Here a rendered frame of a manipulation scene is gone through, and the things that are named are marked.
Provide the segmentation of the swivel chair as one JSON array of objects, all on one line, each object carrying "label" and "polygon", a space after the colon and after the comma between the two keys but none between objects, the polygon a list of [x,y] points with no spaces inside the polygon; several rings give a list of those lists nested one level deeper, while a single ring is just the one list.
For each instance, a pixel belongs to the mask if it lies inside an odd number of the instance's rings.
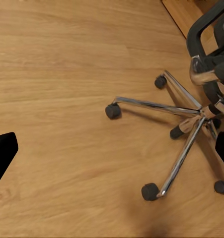
[{"label": "swivel chair", "polygon": [[[218,49],[206,55],[201,43],[201,34],[216,19],[214,36]],[[177,160],[160,191],[155,183],[147,183],[142,186],[142,196],[145,200],[155,201],[167,195],[201,129],[224,170],[224,161],[215,149],[219,134],[216,129],[220,127],[221,119],[224,118],[224,0],[219,0],[192,25],[186,38],[186,45],[191,60],[189,68],[190,80],[194,85],[203,86],[205,95],[211,103],[202,106],[167,70],[164,70],[154,81],[155,86],[158,88],[164,86],[167,78],[188,108],[116,97],[113,103],[105,109],[109,118],[120,115],[121,108],[118,103],[187,118],[170,131],[170,135],[173,138],[178,138],[190,132]],[[215,182],[214,189],[217,193],[224,195],[224,181]]]}]

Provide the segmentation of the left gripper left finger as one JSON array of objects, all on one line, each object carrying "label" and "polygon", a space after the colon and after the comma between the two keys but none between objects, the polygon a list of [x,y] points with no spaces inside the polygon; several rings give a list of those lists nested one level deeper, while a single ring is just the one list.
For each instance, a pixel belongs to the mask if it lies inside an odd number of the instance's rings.
[{"label": "left gripper left finger", "polygon": [[18,152],[18,143],[14,132],[0,135],[0,179]]}]

